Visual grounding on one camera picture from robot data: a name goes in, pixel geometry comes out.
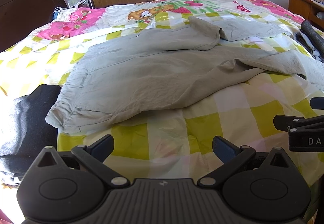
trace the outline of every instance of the dark brown headboard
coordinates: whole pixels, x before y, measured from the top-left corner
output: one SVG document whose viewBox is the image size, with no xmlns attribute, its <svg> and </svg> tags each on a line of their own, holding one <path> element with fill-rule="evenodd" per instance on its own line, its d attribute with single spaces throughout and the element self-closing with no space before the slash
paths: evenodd
<svg viewBox="0 0 324 224">
<path fill-rule="evenodd" d="M 56 7 L 66 7 L 65 1 L 0 0 L 0 52 L 49 23 Z"/>
</svg>

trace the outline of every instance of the bed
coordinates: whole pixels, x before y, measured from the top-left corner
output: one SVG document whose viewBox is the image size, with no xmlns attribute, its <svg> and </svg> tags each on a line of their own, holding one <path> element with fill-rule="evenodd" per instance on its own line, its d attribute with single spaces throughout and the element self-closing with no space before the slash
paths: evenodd
<svg viewBox="0 0 324 224">
<path fill-rule="evenodd" d="M 156 0 L 97 10 L 65 10 L 52 23 L 32 31 L 0 54 L 0 101 L 30 94 L 44 83 L 63 86 L 74 65 L 93 45 L 147 28 L 185 26 L 192 15 L 209 22 L 272 22 L 291 34 L 303 22 L 300 16 L 268 0 Z M 220 45 L 296 50 L 310 56 L 284 34 L 235 42 L 221 40 Z M 111 134 L 115 149 L 104 163 L 129 179 L 190 177 L 196 181 L 222 164 L 212 152 L 215 135 L 260 152 L 282 146 L 312 189 L 312 202 L 305 215 L 309 220 L 318 208 L 324 156 L 289 152 L 287 133 L 274 128 L 273 117 L 324 115 L 309 104 L 311 98 L 322 96 L 323 92 L 297 75 L 264 72 L 186 108 L 147 111 L 104 130 L 82 134 L 59 131 L 57 148 L 69 151 Z"/>
</svg>

